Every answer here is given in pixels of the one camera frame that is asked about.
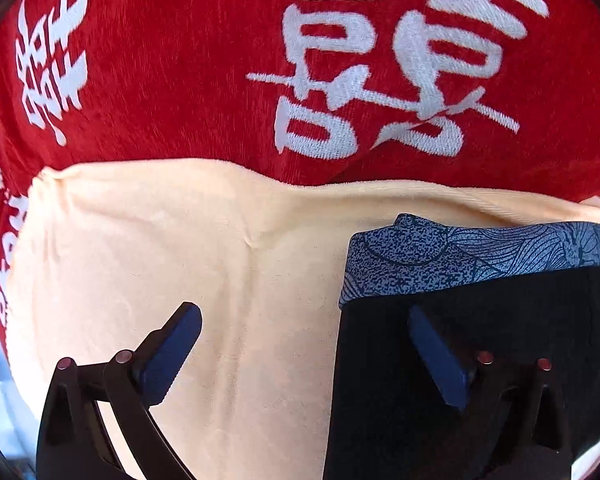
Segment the black pants grey patterned waistband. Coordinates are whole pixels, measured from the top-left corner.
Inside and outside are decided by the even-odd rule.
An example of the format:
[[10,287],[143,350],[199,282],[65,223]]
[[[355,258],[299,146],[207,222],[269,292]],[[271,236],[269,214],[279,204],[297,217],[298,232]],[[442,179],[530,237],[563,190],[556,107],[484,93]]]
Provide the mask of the black pants grey patterned waistband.
[[419,307],[472,351],[552,361],[569,479],[600,479],[600,224],[460,228],[402,214],[350,240],[327,479],[418,479],[460,426],[410,337]]

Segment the red blanket white characters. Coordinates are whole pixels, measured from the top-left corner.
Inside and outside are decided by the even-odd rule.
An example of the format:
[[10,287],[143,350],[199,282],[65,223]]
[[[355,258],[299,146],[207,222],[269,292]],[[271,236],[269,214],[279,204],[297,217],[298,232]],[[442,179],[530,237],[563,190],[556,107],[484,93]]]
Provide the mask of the red blanket white characters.
[[600,207],[600,0],[0,0],[0,334],[32,179],[169,158]]

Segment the cream towel cloth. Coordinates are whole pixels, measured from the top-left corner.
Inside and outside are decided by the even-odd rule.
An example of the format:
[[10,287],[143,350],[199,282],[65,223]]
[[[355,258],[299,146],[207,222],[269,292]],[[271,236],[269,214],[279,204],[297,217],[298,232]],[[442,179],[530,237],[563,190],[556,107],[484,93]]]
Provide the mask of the cream towel cloth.
[[414,214],[447,226],[600,223],[545,195],[375,181],[302,188],[207,159],[43,170],[8,281],[6,348],[41,415],[57,362],[110,360],[183,302],[201,337],[155,419],[201,479],[317,479],[351,236]]

